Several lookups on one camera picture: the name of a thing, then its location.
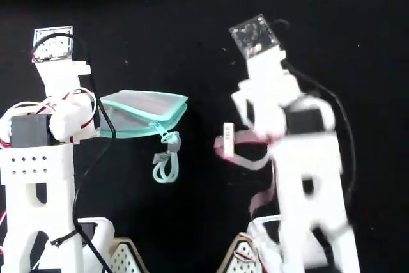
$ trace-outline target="black cable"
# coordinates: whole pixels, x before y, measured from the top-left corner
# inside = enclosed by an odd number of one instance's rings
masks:
[[[50,35],[44,36],[43,38],[41,38],[40,40],[38,40],[35,45],[33,46],[32,50],[31,50],[31,57],[35,60],[35,61],[48,61],[50,59],[47,58],[43,58],[43,59],[38,59],[35,58],[35,51],[37,50],[37,48],[43,44],[44,42],[46,42],[47,40],[51,39],[51,38],[56,38],[56,37],[66,37],[66,38],[71,38],[73,40],[78,41],[81,44],[81,47],[84,49],[85,53],[86,53],[86,63],[91,65],[91,56],[89,53],[89,50],[85,44],[85,42],[83,40],[81,40],[78,36],[75,36],[73,34],[69,34],[69,33],[52,33]],[[91,83],[91,87],[92,90],[95,94],[95,99],[96,99],[96,103],[98,105],[98,107],[101,110],[102,115],[104,116],[109,129],[111,130],[112,133],[112,137],[111,137],[111,142],[109,142],[109,144],[107,144],[105,146],[105,148],[100,152],[100,154],[98,155],[98,157],[95,159],[95,161],[90,165],[90,167],[85,171],[84,175],[82,176],[76,192],[75,192],[75,196],[74,196],[74,201],[73,201],[73,208],[72,208],[72,219],[73,219],[73,224],[75,229],[77,230],[78,234],[82,237],[83,241],[85,241],[85,243],[87,243],[87,245],[89,246],[89,248],[92,250],[93,254],[95,255],[95,257],[98,259],[98,261],[101,263],[102,268],[106,271],[106,273],[112,273],[111,268],[108,266],[108,264],[106,263],[106,261],[104,260],[104,258],[101,256],[101,254],[98,252],[98,250],[96,249],[96,247],[93,245],[91,239],[87,236],[87,234],[82,230],[81,225],[78,222],[78,209],[77,209],[77,200],[78,200],[78,195],[80,193],[81,187],[83,186],[84,180],[87,177],[87,175],[89,175],[92,170],[95,169],[95,167],[98,165],[98,163],[103,159],[104,155],[109,151],[109,149],[111,149],[111,146],[114,144],[115,139],[116,139],[116,129],[114,127],[114,125],[112,124],[111,119],[109,118],[104,105],[101,102],[100,99],[100,95],[98,94],[96,85],[95,85],[95,80],[91,71],[91,74],[89,75],[89,81]]]
[[[345,205],[348,207],[351,204],[352,196],[353,196],[353,190],[355,188],[355,182],[357,180],[357,157],[355,155],[355,140],[353,138],[353,133],[352,133],[352,128],[350,121],[346,115],[344,106],[342,105],[340,99],[338,96],[330,91],[328,88],[320,84],[318,81],[314,80],[313,78],[309,77],[308,75],[302,73],[301,71],[297,70],[295,67],[293,67],[290,63],[288,63],[287,60],[283,60],[282,63],[284,64],[283,67],[287,68],[291,73],[294,75],[297,75],[298,77],[302,78],[303,80],[307,81],[308,83],[312,84],[313,86],[323,90],[327,94],[329,94],[337,103],[339,110],[341,111],[343,120],[345,122],[346,130],[348,133],[348,137],[350,139],[350,151],[351,151],[351,179],[348,184],[348,187],[345,192]]]

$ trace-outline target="black fabric background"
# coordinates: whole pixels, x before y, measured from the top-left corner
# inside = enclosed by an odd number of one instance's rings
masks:
[[[357,190],[350,210],[362,272],[405,270],[409,223],[408,0],[0,0],[0,108],[44,98],[29,58],[33,29],[73,25],[93,56],[103,95],[120,89],[179,93],[189,108],[180,177],[160,185],[151,175],[157,137],[118,140],[86,182],[84,217],[106,216],[117,236],[136,243],[151,272],[215,272],[249,222],[251,196],[269,184],[213,153],[224,121],[242,127],[230,99],[246,78],[228,29],[264,13],[289,61],[336,92],[357,144]],[[339,142],[348,179],[348,143]],[[105,139],[75,147],[80,177]],[[262,155],[262,148],[248,148]],[[276,213],[270,206],[262,213]]]

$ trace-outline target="mint green pouch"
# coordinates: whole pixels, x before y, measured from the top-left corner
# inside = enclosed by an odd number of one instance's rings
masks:
[[[174,182],[178,176],[177,152],[181,139],[177,131],[169,132],[179,122],[187,108],[187,97],[183,95],[122,90],[101,98],[112,121],[117,138],[146,137],[159,134],[161,143],[167,144],[167,151],[154,156],[153,177],[157,182]],[[100,116],[100,136],[111,137],[111,131]],[[165,173],[165,165],[171,160],[171,171]]]

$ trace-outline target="pink ribbon cable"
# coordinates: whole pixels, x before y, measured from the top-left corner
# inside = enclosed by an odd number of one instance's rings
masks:
[[[261,144],[268,144],[269,142],[266,140],[262,140],[258,138],[253,131],[251,130],[241,130],[235,132],[235,144],[242,144],[242,143],[261,143]],[[257,161],[251,161],[239,155],[234,155],[233,157],[225,157],[224,156],[224,146],[223,146],[223,136],[219,136],[215,139],[214,149],[216,155],[223,158],[226,161],[229,161],[233,164],[238,166],[242,166],[250,171],[258,171],[263,168],[268,161],[270,161],[270,157],[268,153]],[[270,188],[266,191],[259,192],[255,194],[250,201],[250,216],[253,216],[253,213],[261,206],[264,206],[270,203],[274,198],[275,192],[275,164],[272,164],[272,182]]]

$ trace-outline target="white robot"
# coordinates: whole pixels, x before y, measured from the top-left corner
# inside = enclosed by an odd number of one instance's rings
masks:
[[[33,63],[47,99],[16,104],[0,119],[8,226],[1,272],[147,272],[133,243],[114,239],[111,221],[76,216],[73,145],[99,135],[97,106],[106,113],[99,97],[80,84],[89,77],[96,91],[89,63],[73,61],[73,38],[72,27],[35,31]],[[36,196],[37,183],[47,185],[45,204]],[[30,252],[39,231],[49,240],[32,267]]]
[[[306,268],[324,266],[328,261],[323,248],[311,233],[319,228],[332,248],[334,267],[341,273],[359,273],[355,237],[344,205],[342,165],[330,104],[302,93],[291,74],[295,69],[283,69],[286,53],[264,16],[233,27],[230,32],[247,61],[249,73],[232,98],[243,123],[256,139],[268,144],[280,215],[253,220],[247,233],[232,244],[219,272],[304,273]],[[249,106],[254,109],[253,120],[249,119]],[[239,138],[240,143],[245,141],[243,134]],[[242,157],[225,159],[252,170],[266,164],[262,159],[252,168]],[[311,191],[305,190],[305,180],[313,183]],[[268,200],[258,199],[256,205]],[[266,230],[269,222],[279,225],[275,240]]]

